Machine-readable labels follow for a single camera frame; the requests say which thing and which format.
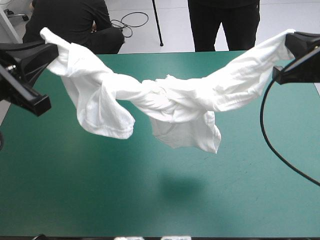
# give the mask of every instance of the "tripod leg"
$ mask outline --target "tripod leg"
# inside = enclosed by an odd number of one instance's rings
[[[153,10],[154,10],[154,16],[155,16],[155,21],[156,21],[156,26],[158,27],[158,33],[159,33],[159,39],[160,39],[160,46],[162,47],[164,43],[162,42],[162,37],[161,37],[161,31],[160,31],[160,26],[159,26],[159,20],[158,20],[158,14],[157,14],[157,9],[156,9],[156,3],[155,0],[152,0],[153,4]]]

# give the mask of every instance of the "black cable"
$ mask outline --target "black cable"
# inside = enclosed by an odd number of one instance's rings
[[[145,21],[144,23],[140,24],[140,25],[129,25],[129,24],[124,23],[124,22],[123,22],[124,18],[126,18],[127,16],[132,15],[132,14],[142,14],[142,15],[145,15],[145,16],[146,16],[146,21]],[[125,29],[125,28],[128,28],[128,29],[131,31],[131,34],[130,34],[129,36],[125,36],[125,35],[123,35],[123,36],[124,36],[125,38],[130,38],[130,37],[134,34],[132,28],[142,27],[142,26],[145,25],[148,21],[149,21],[149,16],[148,16],[148,14],[146,14],[145,12],[142,12],[142,11],[135,11],[135,12],[131,12],[131,13],[128,13],[127,15],[123,16],[123,17],[121,18],[121,20],[112,19],[112,20],[110,21],[110,23],[111,23],[115,28],[117,28],[117,29],[123,30],[123,29]]]
[[[265,125],[264,125],[264,109],[265,109],[265,103],[266,103],[266,98],[267,95],[269,93],[270,88],[272,87],[272,85],[275,83],[275,80],[273,79],[269,86],[267,87],[267,89],[265,90],[264,96],[263,96],[263,100],[261,103],[261,109],[260,109],[260,126],[261,126],[261,131],[264,137],[264,140],[266,142],[266,144],[269,146],[269,148],[272,150],[272,152],[279,158],[281,159],[282,162],[284,162],[289,168],[291,168],[293,171],[295,171],[296,173],[300,174],[302,177],[308,179],[309,181],[313,182],[314,184],[318,185],[320,187],[320,182],[318,182],[317,180],[313,179],[312,177],[308,176],[307,174],[305,174],[304,172],[300,171],[299,169],[297,169],[295,166],[293,166],[290,162],[288,162],[284,157],[282,157],[276,150],[275,148],[272,146],[272,144],[270,143],[266,131],[265,131]]]
[[[6,5],[6,4],[9,4],[9,3],[11,3],[13,0],[10,0],[10,1],[8,1],[8,2],[5,2],[5,3],[0,3],[0,5]]]

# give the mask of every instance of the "black pants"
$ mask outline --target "black pants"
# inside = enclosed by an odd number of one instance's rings
[[[84,46],[94,54],[117,54],[124,42],[125,37],[120,29],[109,27],[91,33]]]
[[[221,23],[230,51],[248,50],[255,46],[260,21],[259,3],[237,8],[217,8],[188,0],[188,6],[196,52],[215,51]]]

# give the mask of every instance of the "person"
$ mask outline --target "person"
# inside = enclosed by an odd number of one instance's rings
[[[255,46],[260,21],[260,0],[188,0],[196,52],[215,51],[222,23],[230,51]]]
[[[112,27],[104,0],[33,0],[30,6],[34,9],[24,43],[42,40],[44,27],[94,54],[117,54],[124,43],[120,29]]]

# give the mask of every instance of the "tiled floor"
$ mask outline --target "tiled floor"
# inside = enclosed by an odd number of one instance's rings
[[[194,51],[187,0],[155,0],[164,46],[160,46],[152,0],[106,0],[106,3],[111,19],[120,20],[132,12],[144,12],[149,16],[147,24],[134,28],[132,37],[126,38],[120,54]],[[320,0],[261,0],[260,16],[257,44],[286,29],[320,33]],[[125,22],[139,25],[145,19],[144,15],[135,14],[127,17]],[[23,36],[25,23],[13,24],[18,34]],[[215,48],[217,51],[228,50],[222,28]],[[5,112],[6,106],[0,103],[0,123]]]

